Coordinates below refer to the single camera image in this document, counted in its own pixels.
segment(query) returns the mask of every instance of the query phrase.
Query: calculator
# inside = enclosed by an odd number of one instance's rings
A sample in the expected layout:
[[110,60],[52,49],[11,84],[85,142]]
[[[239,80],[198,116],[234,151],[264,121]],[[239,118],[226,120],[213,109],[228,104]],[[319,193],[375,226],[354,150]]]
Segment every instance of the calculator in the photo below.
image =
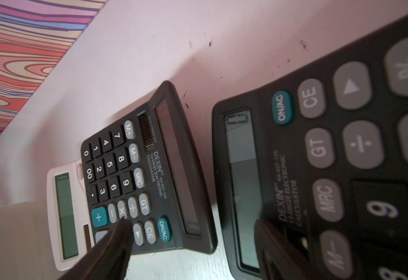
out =
[[178,94],[165,81],[150,100],[81,145],[95,243],[133,223],[132,254],[217,245],[207,188]]
[[230,271],[271,221],[323,279],[408,280],[408,16],[212,112]]

